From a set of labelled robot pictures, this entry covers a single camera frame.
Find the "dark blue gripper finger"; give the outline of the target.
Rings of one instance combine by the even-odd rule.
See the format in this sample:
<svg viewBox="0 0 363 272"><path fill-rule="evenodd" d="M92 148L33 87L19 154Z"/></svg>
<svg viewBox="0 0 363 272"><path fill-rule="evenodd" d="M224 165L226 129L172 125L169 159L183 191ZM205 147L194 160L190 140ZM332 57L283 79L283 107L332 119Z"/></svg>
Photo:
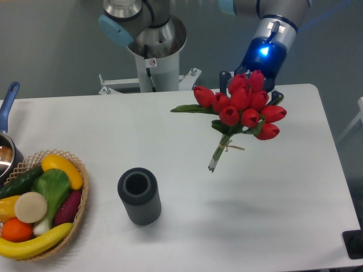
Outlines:
<svg viewBox="0 0 363 272"><path fill-rule="evenodd" d="M233 79L234 73L222 70L219 73L219 89L222 94L227 94L227 86Z"/></svg>
<svg viewBox="0 0 363 272"><path fill-rule="evenodd" d="M279 105L284 99L284 95L278 91L272 91L270 105Z"/></svg>

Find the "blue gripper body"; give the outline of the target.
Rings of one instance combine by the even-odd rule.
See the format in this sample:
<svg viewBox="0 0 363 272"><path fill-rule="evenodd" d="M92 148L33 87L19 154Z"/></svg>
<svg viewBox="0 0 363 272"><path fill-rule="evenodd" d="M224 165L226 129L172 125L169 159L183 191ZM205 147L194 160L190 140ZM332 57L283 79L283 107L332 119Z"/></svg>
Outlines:
<svg viewBox="0 0 363 272"><path fill-rule="evenodd" d="M241 62L235 69L234 75L250 74L255 70L260 70L265 77L264 90L271 92L275 87L275 80L287 56L284 46L275 43L267 43L266 39L255 38Z"/></svg>

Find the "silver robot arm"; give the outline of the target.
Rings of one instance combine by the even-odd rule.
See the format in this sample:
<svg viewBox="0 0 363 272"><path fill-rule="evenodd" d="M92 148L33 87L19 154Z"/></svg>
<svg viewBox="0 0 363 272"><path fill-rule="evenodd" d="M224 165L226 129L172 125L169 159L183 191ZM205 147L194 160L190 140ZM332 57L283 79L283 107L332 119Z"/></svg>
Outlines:
<svg viewBox="0 0 363 272"><path fill-rule="evenodd" d="M275 80L301 23L311 7L310 1L219 1L220 9L233 16L256 15L260 23L241 64L230 73L220 72L220 90L239 74L260 70L264 89L272 91ZM191 90L200 70L179 73L179 54L187 40L180 19L170 12L169 1L104 1L99 17L103 33L133 55L141 92Z"/></svg>

